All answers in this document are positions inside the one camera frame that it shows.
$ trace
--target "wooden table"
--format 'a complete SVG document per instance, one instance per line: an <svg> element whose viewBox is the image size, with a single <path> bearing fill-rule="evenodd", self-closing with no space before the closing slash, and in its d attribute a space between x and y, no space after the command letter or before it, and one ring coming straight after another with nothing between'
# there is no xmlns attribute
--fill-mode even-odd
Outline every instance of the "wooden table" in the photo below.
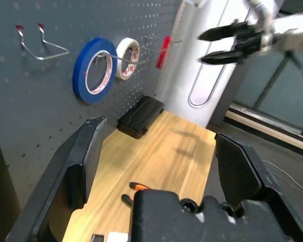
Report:
<svg viewBox="0 0 303 242"><path fill-rule="evenodd" d="M210 169L215 133L164 111L136 140L118 130L105 141L89 201L72 214L63 242L89 242L94 233L126 232L130 209L121 195L129 182L176 192L200 203Z"/></svg>

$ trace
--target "blue tape roll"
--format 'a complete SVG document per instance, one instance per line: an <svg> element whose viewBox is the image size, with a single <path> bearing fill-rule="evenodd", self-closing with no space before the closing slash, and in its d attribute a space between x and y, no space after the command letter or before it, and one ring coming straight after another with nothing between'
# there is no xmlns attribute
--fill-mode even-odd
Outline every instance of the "blue tape roll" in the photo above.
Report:
<svg viewBox="0 0 303 242"><path fill-rule="evenodd" d="M73 73L73 90L75 95L86 103L96 103L102 99L112 86L117 72L117 59L106 55L107 70L100 85L94 90L89 90L87 86L87 74L90 65L98 54L109 53L117 56L114 45L102 38L96 38L81 51L75 63Z"/></svg>

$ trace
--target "pegboard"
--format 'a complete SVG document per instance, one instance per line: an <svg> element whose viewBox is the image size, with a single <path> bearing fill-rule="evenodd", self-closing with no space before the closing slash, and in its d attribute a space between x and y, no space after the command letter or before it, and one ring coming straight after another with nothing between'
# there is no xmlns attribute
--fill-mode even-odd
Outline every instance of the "pegboard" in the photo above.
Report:
<svg viewBox="0 0 303 242"><path fill-rule="evenodd" d="M143 96L155 93L158 55L142 49L140 60L147 62L130 79L116 79L96 104L78 100L72 76L86 43L102 37L116 46L121 37L130 37L160 50L161 40L146 40L145 36L171 34L179 5L180 0L0 0L0 146L21 206L56 149L85 120L107 116L108 136L123 114ZM25 28L27 47L35 54L48 54L37 23L44 23L47 41L70 53L43 61L23 54L17 24Z"/></svg>

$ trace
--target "pliers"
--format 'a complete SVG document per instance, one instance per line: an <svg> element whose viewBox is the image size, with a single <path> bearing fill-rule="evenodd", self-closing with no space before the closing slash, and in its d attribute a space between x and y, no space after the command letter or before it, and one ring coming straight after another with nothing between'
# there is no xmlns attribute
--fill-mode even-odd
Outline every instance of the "pliers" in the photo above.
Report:
<svg viewBox="0 0 303 242"><path fill-rule="evenodd" d="M129 183L129 187L131 189L134 189L135 191L140 191L140 190L146 190L146 189L150 189L149 187L140 184L140 183L135 183L135 182L131 182ZM126 204L129 208L132 207L132 203L133 203L133 198L131 196L129 196L128 194L123 194L121 195L121 201Z"/></svg>

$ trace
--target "cable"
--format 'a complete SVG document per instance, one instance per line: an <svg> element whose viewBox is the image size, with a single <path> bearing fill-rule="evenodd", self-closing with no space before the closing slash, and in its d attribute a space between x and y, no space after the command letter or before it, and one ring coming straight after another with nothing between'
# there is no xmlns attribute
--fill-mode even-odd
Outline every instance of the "cable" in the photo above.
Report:
<svg viewBox="0 0 303 242"><path fill-rule="evenodd" d="M303 187L297 182L295 181L286 171L284 171L282 168L278 167L277 165L273 164L272 162L269 162L269 161L265 161L263 160L264 163L267 163L267 164L270 164L272 165L273 167L275 167L276 169L280 170L281 172L283 172L285 175L287 175L296 185L298 185L302 190L303 190Z"/></svg>
<svg viewBox="0 0 303 242"><path fill-rule="evenodd" d="M291 153L291 155L292 155L293 157L295 157L296 160L298 160L298 161L302 164L302 166L303 166L303 161L301 161L301 159L299 159L298 157L296 157L295 155L293 155L292 151L288 150L288 152Z"/></svg>
<svg viewBox="0 0 303 242"><path fill-rule="evenodd" d="M287 180L283 179L282 177L280 177L278 174L273 173L273 176L276 176L278 179L282 180L283 182L287 183L288 185L290 185L291 187L293 187L294 189L298 190L300 193L303 193L303 191L299 188L297 188L296 186L294 186L293 184L289 183Z"/></svg>

